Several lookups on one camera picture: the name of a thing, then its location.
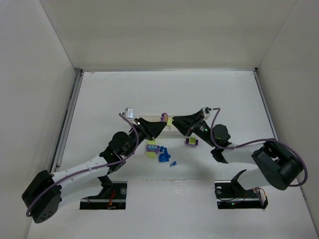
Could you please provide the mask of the purple round lego piece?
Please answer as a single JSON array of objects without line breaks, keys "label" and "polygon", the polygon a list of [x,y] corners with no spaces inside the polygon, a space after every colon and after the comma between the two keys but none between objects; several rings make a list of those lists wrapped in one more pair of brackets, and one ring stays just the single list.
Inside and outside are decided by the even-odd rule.
[{"label": "purple round lego piece", "polygon": [[155,153],[158,154],[160,151],[160,146],[159,145],[153,145],[153,144],[148,144],[146,146],[146,152],[147,153]]}]

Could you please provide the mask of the lime green lego brick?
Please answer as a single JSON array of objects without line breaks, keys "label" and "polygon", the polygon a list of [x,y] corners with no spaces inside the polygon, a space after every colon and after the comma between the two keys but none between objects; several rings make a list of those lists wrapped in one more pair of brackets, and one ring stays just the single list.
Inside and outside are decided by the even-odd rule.
[{"label": "lime green lego brick", "polygon": [[147,141],[147,144],[148,144],[148,145],[157,145],[157,143],[156,143],[155,140],[148,140],[148,141]]}]

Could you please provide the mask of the blue arch lego piece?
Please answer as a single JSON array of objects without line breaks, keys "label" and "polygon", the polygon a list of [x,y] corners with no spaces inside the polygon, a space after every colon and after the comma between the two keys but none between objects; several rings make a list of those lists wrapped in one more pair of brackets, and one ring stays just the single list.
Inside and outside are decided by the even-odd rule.
[{"label": "blue arch lego piece", "polygon": [[169,154],[160,154],[159,155],[159,162],[169,162],[169,159],[171,158],[171,156]]}]

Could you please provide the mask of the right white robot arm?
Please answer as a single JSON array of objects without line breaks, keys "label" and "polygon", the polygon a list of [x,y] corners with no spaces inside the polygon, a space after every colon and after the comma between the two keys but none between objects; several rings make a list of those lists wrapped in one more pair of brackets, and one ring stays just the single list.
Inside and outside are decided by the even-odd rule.
[{"label": "right white robot arm", "polygon": [[230,142],[231,135],[223,124],[211,125],[206,119],[211,108],[186,116],[174,116],[172,124],[184,136],[197,135],[213,149],[213,158],[223,164],[245,163],[255,165],[252,170],[243,170],[235,176],[244,189],[271,185],[278,190],[304,185],[309,177],[302,157],[290,146],[274,138],[262,138],[242,144]]}]

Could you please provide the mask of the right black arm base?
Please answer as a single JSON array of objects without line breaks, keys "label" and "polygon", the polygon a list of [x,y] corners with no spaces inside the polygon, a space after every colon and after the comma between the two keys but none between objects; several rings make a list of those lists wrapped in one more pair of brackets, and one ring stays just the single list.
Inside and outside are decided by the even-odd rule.
[{"label": "right black arm base", "polygon": [[268,197],[263,188],[245,190],[238,182],[239,177],[246,171],[237,173],[231,180],[214,181],[214,193],[217,208],[220,210],[233,209],[266,209]]}]

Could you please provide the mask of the small blue lego pieces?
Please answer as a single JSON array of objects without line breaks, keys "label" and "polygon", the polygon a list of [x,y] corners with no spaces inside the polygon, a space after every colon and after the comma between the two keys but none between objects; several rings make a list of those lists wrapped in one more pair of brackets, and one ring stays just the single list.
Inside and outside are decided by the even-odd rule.
[{"label": "small blue lego pieces", "polygon": [[164,146],[160,146],[159,151],[160,151],[161,153],[167,154],[167,148],[164,147]]}]

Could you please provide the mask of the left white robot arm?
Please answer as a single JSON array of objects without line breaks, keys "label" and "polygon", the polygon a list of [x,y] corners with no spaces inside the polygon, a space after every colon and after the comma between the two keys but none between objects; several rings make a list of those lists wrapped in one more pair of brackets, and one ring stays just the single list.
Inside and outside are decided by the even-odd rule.
[{"label": "left white robot arm", "polygon": [[37,173],[21,196],[27,207],[26,216],[37,224],[48,220],[59,209],[65,193],[119,170],[143,140],[157,138],[167,123],[138,118],[129,125],[130,132],[115,133],[106,149],[89,161],[64,171],[49,173],[42,170]]}]

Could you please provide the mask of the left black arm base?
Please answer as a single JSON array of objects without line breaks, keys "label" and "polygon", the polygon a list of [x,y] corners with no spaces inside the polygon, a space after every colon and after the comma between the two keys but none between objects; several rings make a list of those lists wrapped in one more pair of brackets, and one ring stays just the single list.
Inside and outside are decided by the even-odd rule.
[{"label": "left black arm base", "polygon": [[102,189],[99,194],[80,201],[80,210],[125,210],[127,181],[112,181],[108,176],[98,178]]}]

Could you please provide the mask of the lime lego plate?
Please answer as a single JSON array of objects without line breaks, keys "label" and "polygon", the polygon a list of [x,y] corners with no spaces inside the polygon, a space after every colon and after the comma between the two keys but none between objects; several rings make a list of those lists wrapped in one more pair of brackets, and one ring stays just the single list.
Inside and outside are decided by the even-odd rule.
[{"label": "lime lego plate", "polygon": [[155,152],[148,152],[148,151],[145,152],[145,154],[148,159],[155,159],[157,155]]}]

